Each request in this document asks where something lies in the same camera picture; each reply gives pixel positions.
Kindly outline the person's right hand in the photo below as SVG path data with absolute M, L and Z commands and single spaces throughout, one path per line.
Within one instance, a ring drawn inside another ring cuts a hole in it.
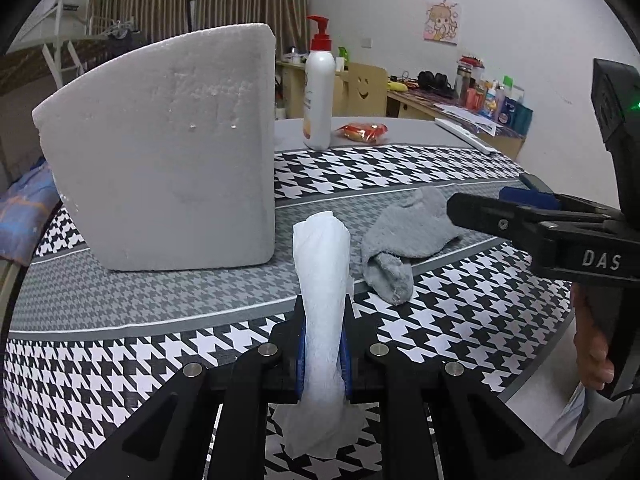
M 580 381 L 587 389 L 601 391 L 614 378 L 608 341 L 594 322 L 586 290 L 577 283 L 572 285 L 570 304 L 575 311 L 574 347 Z

